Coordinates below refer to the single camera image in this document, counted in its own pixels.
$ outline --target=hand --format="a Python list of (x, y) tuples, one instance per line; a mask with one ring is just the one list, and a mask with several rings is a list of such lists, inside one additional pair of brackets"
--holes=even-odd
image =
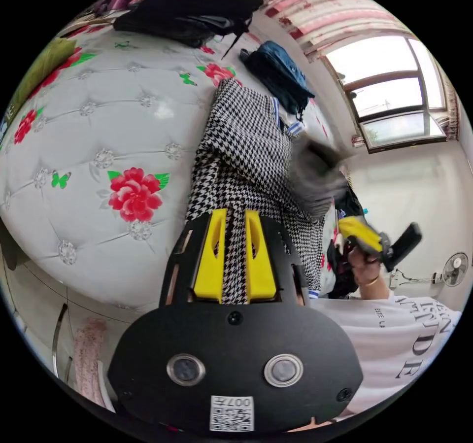
[(379, 277), (381, 263), (371, 256), (365, 259), (359, 248), (355, 247), (348, 254), (348, 261), (352, 266), (355, 282), (360, 287), (370, 284)]

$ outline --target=blue backpack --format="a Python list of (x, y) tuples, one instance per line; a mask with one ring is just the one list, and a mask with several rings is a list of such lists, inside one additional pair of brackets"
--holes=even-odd
[(302, 121), (302, 113), (314, 94), (307, 89), (305, 75), (278, 44), (269, 40), (249, 53), (242, 49), (240, 59), (279, 100), (290, 114)]

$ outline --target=pink towel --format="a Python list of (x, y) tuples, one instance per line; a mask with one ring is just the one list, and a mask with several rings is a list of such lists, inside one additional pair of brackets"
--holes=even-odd
[(97, 318), (88, 318), (84, 327), (79, 329), (74, 340), (74, 366), (77, 392), (92, 402), (105, 407), (99, 385), (97, 361), (106, 324)]

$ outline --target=window frame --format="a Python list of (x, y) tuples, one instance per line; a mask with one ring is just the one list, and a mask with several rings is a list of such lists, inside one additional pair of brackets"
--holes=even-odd
[[(406, 40), (406, 43), (410, 49), (410, 52), (415, 60), (415, 63), (417, 65), (416, 70), (401, 70), (401, 71), (393, 71), (393, 72), (384, 72), (380, 73), (377, 75), (372, 75), (370, 77), (362, 78), (360, 80), (355, 80), (350, 83), (343, 84), (340, 79), (338, 79), (338, 82), (340, 83), (343, 93), (345, 94), (345, 97), (348, 101), (348, 104), (353, 112), (353, 115), (355, 117), (355, 121), (360, 128), (361, 135), (363, 137), (363, 140), (365, 142), (365, 146), (370, 154), (374, 154), (376, 152), (381, 152), (389, 149), (398, 149), (401, 147), (408, 147), (412, 145), (420, 145), (420, 144), (430, 144), (433, 142), (445, 142), (447, 140), (447, 137), (445, 138), (442, 137), (426, 137), (425, 139), (417, 139), (415, 141), (402, 141), (402, 142), (393, 142), (392, 144), (386, 145), (386, 146), (379, 146), (379, 147), (372, 147), (371, 143), (368, 139), (367, 133), (365, 132), (364, 125), (368, 124), (373, 121), (378, 121), (381, 119), (386, 119), (386, 118), (393, 118), (397, 117), (403, 114), (414, 114), (417, 112), (423, 112), (424, 113), (424, 133), (427, 136), (430, 132), (430, 117), (432, 113), (435, 112), (440, 112), (440, 111), (446, 111), (446, 97), (445, 97), (445, 87), (443, 86), (441, 77), (440, 77), (440, 72), (439, 68), (437, 66), (437, 62), (435, 59), (432, 57), (432, 55), (429, 53), (429, 58), (432, 62), (432, 65), (434, 66), (435, 73), (437, 75), (437, 82), (439, 84), (439, 90), (440, 90), (440, 96), (442, 99), (443, 107), (435, 107), (435, 108), (429, 108), (428, 104), (428, 96), (427, 96), (427, 87), (425, 84), (425, 79), (424, 75), (422, 73), (422, 69), (419, 63), (419, 60), (415, 54), (414, 48), (410, 44), (410, 40), (414, 39), (413, 37), (403, 37)], [(329, 67), (331, 67), (333, 73), (337, 73), (336, 68), (332, 65), (330, 62), (329, 58), (327, 55), (323, 56), (324, 62), (328, 64)], [(383, 82), (388, 82), (392, 80), (400, 80), (403, 78), (417, 78), (419, 82), (419, 88), (420, 88), (420, 93), (422, 97), (422, 104), (421, 105), (412, 105), (412, 106), (405, 106), (402, 108), (394, 108), (394, 109), (389, 109), (385, 111), (380, 111), (378, 113), (373, 113), (365, 116), (360, 116), (358, 114), (358, 111), (355, 107), (355, 103), (353, 102), (353, 99), (350, 97), (350, 93), (352, 93), (355, 90), (359, 90), (360, 88), (365, 88), (371, 85), (375, 85), (377, 83), (383, 83)]]

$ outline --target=bed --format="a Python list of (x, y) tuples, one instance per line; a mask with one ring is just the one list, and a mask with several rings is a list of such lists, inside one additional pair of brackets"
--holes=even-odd
[[(0, 216), (52, 278), (102, 303), (149, 310), (184, 225), (216, 86), (236, 77), (269, 95), (238, 59), (240, 49), (260, 42), (245, 34), (221, 60), (232, 35), (200, 49), (111, 25), (69, 37), (75, 54), (24, 104), (2, 140)], [(331, 141), (317, 101), (304, 121), (313, 136)], [(334, 234), (332, 207), (324, 250)], [(325, 258), (320, 267), (323, 294), (335, 276)]]

